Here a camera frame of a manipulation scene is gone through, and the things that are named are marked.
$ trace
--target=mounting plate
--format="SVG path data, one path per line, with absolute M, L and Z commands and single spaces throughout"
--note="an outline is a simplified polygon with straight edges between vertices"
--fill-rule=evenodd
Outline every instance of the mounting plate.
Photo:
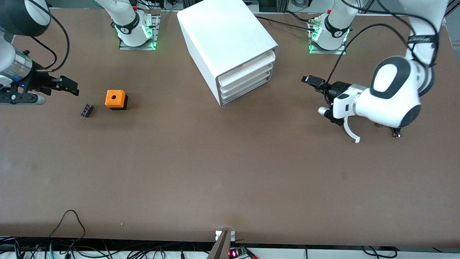
M 220 236 L 221 233 L 222 233 L 221 230 L 216 231 L 216 241 L 217 241 L 217 239 L 219 239 L 219 236 Z M 235 242 L 235 232 L 231 231 L 230 235 L 231 235 L 230 241 Z
M 311 25 L 307 23 L 307 28 L 313 28 L 315 29 L 314 25 Z M 334 55 L 340 55 L 342 51 L 345 49 L 345 43 L 342 43 L 338 49 L 335 50 L 326 50 L 320 47 L 316 42 L 314 42 L 311 38 L 313 37 L 313 33 L 311 31 L 308 31 L 308 48 L 309 48 L 309 53 L 310 54 L 334 54 Z
M 147 26 L 152 26 L 151 29 L 146 28 L 147 33 L 151 33 L 152 37 L 148 39 L 144 44 L 138 47 L 130 47 L 126 45 L 123 41 L 120 39 L 120 44 L 119 44 L 119 49 L 120 50 L 156 50 L 156 42 L 158 40 L 158 29 L 160 25 L 160 18 L 161 18 L 161 13 L 158 15 L 155 14 L 147 14 L 150 16 L 152 19 L 148 19 Z

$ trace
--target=robot logo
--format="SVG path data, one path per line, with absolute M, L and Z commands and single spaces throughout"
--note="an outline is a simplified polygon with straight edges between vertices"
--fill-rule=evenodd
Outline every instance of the robot logo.
M 129 33 L 129 30 L 125 27 L 122 27 L 120 28 L 120 31 L 123 33 L 123 34 L 128 34 Z

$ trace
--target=orange block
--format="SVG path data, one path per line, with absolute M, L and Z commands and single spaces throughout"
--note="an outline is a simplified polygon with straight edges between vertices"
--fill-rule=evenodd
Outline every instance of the orange block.
M 112 110 L 126 110 L 128 95 L 123 90 L 107 90 L 105 106 Z

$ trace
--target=table surface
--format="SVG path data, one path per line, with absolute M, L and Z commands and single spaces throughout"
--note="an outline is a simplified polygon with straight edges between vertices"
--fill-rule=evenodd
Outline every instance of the table surface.
M 157 50 L 144 52 L 117 49 L 104 10 L 52 12 L 71 40 L 55 76 L 77 81 L 80 96 L 0 107 L 0 235 L 48 236 L 75 209 L 92 238 L 212 241 L 230 229 L 247 243 L 460 247 L 460 70 L 445 28 L 419 118 L 401 139 L 352 118 L 362 137 L 354 144 L 300 82 L 326 78 L 337 59 L 308 54 L 303 30 L 262 21 L 279 44 L 272 80 L 219 107 L 176 13 L 161 24 Z M 378 16 L 357 17 L 351 34 L 377 22 L 408 34 Z M 40 39 L 63 56 L 55 24 Z M 51 61 L 28 38 L 15 45 Z M 391 31 L 369 29 L 332 81 L 369 85 L 380 61 L 404 53 Z M 128 93 L 127 111 L 104 106 L 108 89 Z M 91 118 L 80 116 L 86 103 L 96 106 Z M 56 232 L 79 235 L 71 215 Z

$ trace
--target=cable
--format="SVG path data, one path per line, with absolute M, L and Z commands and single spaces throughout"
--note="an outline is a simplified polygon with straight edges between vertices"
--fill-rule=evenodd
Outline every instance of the cable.
M 375 0 L 369 0 L 369 2 L 364 6 L 363 9 L 366 9 L 362 13 L 367 13 L 369 11 L 369 8 L 374 4 Z
M 327 81 L 326 81 L 326 88 L 324 89 L 323 95 L 324 95 L 324 100 L 326 101 L 326 103 L 327 103 L 328 105 L 331 105 L 332 102 L 331 102 L 330 100 L 328 100 L 328 98 L 327 98 L 327 96 L 326 96 L 326 94 L 327 94 L 327 85 L 329 85 L 329 81 L 331 80 L 331 77 L 332 77 L 332 75 L 334 74 L 334 71 L 335 71 L 335 69 L 337 68 L 337 65 L 339 64 L 340 60 L 342 59 L 343 54 L 345 53 L 345 50 L 348 48 L 348 46 L 349 46 L 349 45 L 350 45 L 350 44 L 351 44 L 351 43 L 352 43 L 362 32 L 364 32 L 365 30 L 367 30 L 367 29 L 369 29 L 369 28 L 376 27 L 376 26 L 383 26 L 383 27 L 386 27 L 386 28 L 392 30 L 392 31 L 398 36 L 398 38 L 403 42 L 403 44 L 404 44 L 407 48 L 409 48 L 409 46 L 408 46 L 406 40 L 405 40 L 404 37 L 401 35 L 401 33 L 399 33 L 395 28 L 393 28 L 392 26 L 390 26 L 390 25 L 388 25 L 388 24 L 371 24 L 371 25 L 369 25 L 369 26 L 366 26 L 364 29 L 360 30 L 360 31 L 359 31 L 358 33 L 356 33 L 356 35 L 354 35 L 353 38 L 351 38 L 351 39 L 348 41 L 348 43 L 345 45 L 344 50 L 342 50 L 342 53 L 340 53 L 339 58 L 337 58 L 337 61 L 335 62 L 335 65 L 334 65 L 334 67 L 333 67 L 333 69 L 332 69 L 331 73 L 329 74 L 329 77 L 328 77 L 328 79 L 327 79 Z
M 59 221 L 59 223 L 57 224 L 56 228 L 53 229 L 53 231 L 50 233 L 50 235 L 48 236 L 48 239 L 47 239 L 47 240 L 49 240 L 50 237 L 53 235 L 53 233 L 59 228 L 59 226 L 61 225 L 62 221 L 64 220 L 65 215 L 67 215 L 68 212 L 73 212 L 73 213 L 75 214 L 75 216 L 76 216 L 76 218 L 77 218 L 77 221 L 78 221 L 78 224 L 80 224 L 81 228 L 83 229 L 83 234 L 82 234 L 81 237 L 79 237 L 77 240 L 73 240 L 73 241 L 72 241 L 72 244 L 70 244 L 70 246 L 69 246 L 69 248 L 67 249 L 67 251 L 64 252 L 64 253 L 66 253 L 66 254 L 69 254 L 69 252 L 72 250 L 72 247 L 73 247 L 73 245 L 75 244 L 75 242 L 77 242 L 78 240 L 82 239 L 82 238 L 85 236 L 85 234 L 86 234 L 85 226 L 83 226 L 83 224 L 81 223 L 80 218 L 78 217 L 78 214 L 77 214 L 76 211 L 74 211 L 74 210 L 67 210 L 66 212 L 64 212 L 64 215 L 62 215 L 62 218 L 61 218 L 61 220 Z
M 388 8 L 386 8 L 386 7 L 382 4 L 382 2 L 380 2 L 380 0 L 377 0 L 377 3 L 379 4 L 379 6 L 380 6 L 383 10 L 385 10 L 386 12 L 391 13 L 391 11 L 390 11 Z M 401 17 L 399 17 L 399 16 L 397 16 L 397 15 L 392 14 L 392 16 L 393 16 L 396 20 L 402 22 L 402 23 L 405 24 L 407 27 L 409 27 L 410 30 L 411 30 L 411 32 L 412 32 L 412 34 L 415 35 L 415 30 L 414 30 L 414 28 L 412 27 L 412 25 L 410 25 L 410 23 L 408 23 L 406 20 L 402 19 Z M 414 52 L 414 48 L 415 48 L 415 45 L 416 45 L 416 44 L 417 44 L 417 43 L 414 43 L 414 44 L 412 45 L 412 48 L 411 48 L 411 52 L 412 52 L 412 53 Z
M 198 250 L 200 250 L 200 251 L 202 251 L 202 252 L 205 252 L 205 253 L 209 254 L 209 252 L 208 252 L 208 251 L 206 251 L 206 250 L 204 250 L 204 249 L 202 249 L 202 248 L 200 248 L 200 247 L 196 246 L 195 244 L 192 244 L 192 243 L 189 243 L 189 244 L 190 244 L 190 245 L 192 245 L 192 246 L 193 246 L 193 248 L 198 248 Z
M 159 8 L 161 8 L 161 9 L 166 10 L 166 8 L 164 8 L 164 7 L 149 5 L 147 2 L 142 2 L 141 0 L 136 0 L 136 2 L 139 3 L 139 4 L 145 5 L 145 6 L 148 7 L 150 10 L 153 10 L 152 7 L 159 7 Z
M 65 61 L 67 60 L 67 57 L 69 56 L 69 52 L 70 52 L 69 35 L 67 34 L 67 31 L 65 30 L 64 26 L 47 9 L 45 9 L 41 5 L 37 4 L 37 2 L 35 2 L 34 0 L 29 0 L 29 2 L 31 2 L 34 5 L 36 5 L 42 11 L 44 11 L 47 15 L 49 15 L 51 17 L 51 19 L 53 19 L 59 25 L 59 27 L 61 27 L 62 31 L 64 32 L 65 40 L 67 41 L 67 50 L 65 52 L 64 59 L 62 60 L 61 64 L 59 64 L 59 66 L 57 66 L 55 69 L 51 69 L 51 71 L 45 71 L 45 72 L 55 72 L 55 71 L 59 70 L 64 65 Z
M 145 6 L 146 6 L 147 8 L 149 8 L 150 10 L 153 9 L 149 4 L 147 4 L 147 3 L 145 3 L 145 2 L 142 2 L 141 0 L 136 0 L 136 2 L 137 2 L 138 4 L 145 5 Z
M 300 20 L 300 21 L 302 21 L 302 22 L 308 23 L 308 20 L 305 20 L 305 19 L 300 18 L 300 17 L 299 17 L 297 14 L 295 14 L 294 12 L 291 12 L 291 11 L 289 11 L 289 10 L 285 10 L 285 11 L 283 11 L 283 12 L 285 12 L 285 13 L 290 13 L 290 14 L 294 15 L 294 17 L 296 17 L 296 19 L 298 19 L 298 20 Z
M 56 55 L 56 53 L 55 53 L 52 49 L 50 49 L 47 45 L 43 44 L 43 43 L 42 43 L 41 41 L 39 41 L 37 38 L 35 38 L 35 37 L 31 37 L 31 38 L 32 38 L 32 40 L 34 40 L 35 42 L 37 42 L 38 44 L 40 44 L 42 47 L 44 47 L 45 49 L 47 49 L 49 52 L 51 52 L 51 54 L 53 54 L 53 56 L 54 56 L 53 62 L 51 63 L 51 65 L 45 67 L 45 69 L 50 68 L 52 65 L 54 65 L 54 64 L 56 63 L 56 61 L 58 60 L 58 56 Z
M 54 259 L 53 245 L 52 244 L 50 244 L 50 256 L 51 256 L 51 259 Z
M 283 22 L 280 22 L 280 21 L 272 20 L 272 19 L 269 19 L 269 18 L 257 16 L 257 15 L 255 15 L 255 17 L 257 17 L 259 19 L 262 19 L 262 20 L 267 20 L 267 21 L 270 21 L 270 22 L 274 22 L 274 23 L 277 23 L 277 24 L 283 24 L 283 25 L 286 25 L 286 26 L 291 26 L 291 27 L 295 27 L 295 28 L 299 28 L 299 29 L 315 31 L 315 29 L 313 29 L 313 28 L 307 28 L 307 27 L 297 26 L 297 25 L 293 25 L 293 24 L 287 24 L 287 23 L 283 23 Z
M 169 9 L 168 14 L 167 14 L 163 19 L 161 19 L 160 23 L 158 23 L 158 26 L 160 26 L 160 24 L 161 24 L 164 20 L 166 20 L 166 18 L 168 17 L 168 15 L 171 14 L 171 12 L 173 11 L 174 7 L 176 7 L 177 5 L 179 5 L 179 3 L 177 3 L 177 4 L 173 5 L 173 6 L 171 5 L 171 9 Z
M 366 250 L 364 249 L 364 246 L 361 246 L 361 249 L 362 249 L 362 251 L 363 251 L 365 254 L 370 255 L 370 256 L 375 256 L 377 259 L 380 259 L 380 257 L 381 257 L 381 258 L 393 259 L 393 258 L 395 258 L 396 256 L 398 256 L 398 251 L 396 251 L 396 250 L 394 250 L 394 252 L 395 252 L 394 255 L 392 255 L 392 256 L 386 256 L 386 255 L 378 254 L 372 246 L 369 246 L 369 248 L 372 250 L 373 254 L 372 254 L 372 253 L 369 253 L 368 251 L 366 251 Z
M 102 243 L 104 244 L 105 250 L 107 250 L 107 253 L 110 255 L 110 259 L 114 259 L 114 258 L 112 257 L 112 255 L 110 254 L 109 249 L 108 249 L 107 246 L 105 245 L 104 239 L 102 239 Z
M 434 24 L 428 20 L 427 18 L 425 17 L 422 17 L 420 15 L 415 15 L 415 14 L 410 14 L 410 13 L 404 13 L 404 12 L 382 12 L 382 11 L 377 11 L 377 10 L 366 10 L 366 9 L 363 9 L 363 8 L 360 8 L 360 7 L 356 7 L 352 4 L 349 4 L 346 0 L 341 0 L 345 5 L 351 7 L 351 8 L 354 8 L 354 9 L 357 9 L 357 10 L 360 10 L 360 11 L 369 11 L 369 12 L 373 12 L 373 13 L 380 13 L 380 14 L 391 14 L 391 15 L 406 15 L 406 16 L 409 16 L 409 17 L 414 17 L 414 18 L 418 18 L 418 19 L 421 19 L 423 21 L 425 21 L 427 24 L 429 24 L 431 26 L 431 28 L 433 29 L 433 32 L 434 32 L 434 36 L 435 36 L 435 42 L 433 43 L 434 44 L 434 51 L 433 51 L 433 57 L 431 59 L 431 62 L 429 64 L 429 66 L 434 66 L 435 65 L 435 61 L 436 61 L 436 58 L 437 58 L 437 53 L 438 53 L 438 49 L 439 49 L 439 32 L 437 30 L 437 28 L 434 26 Z

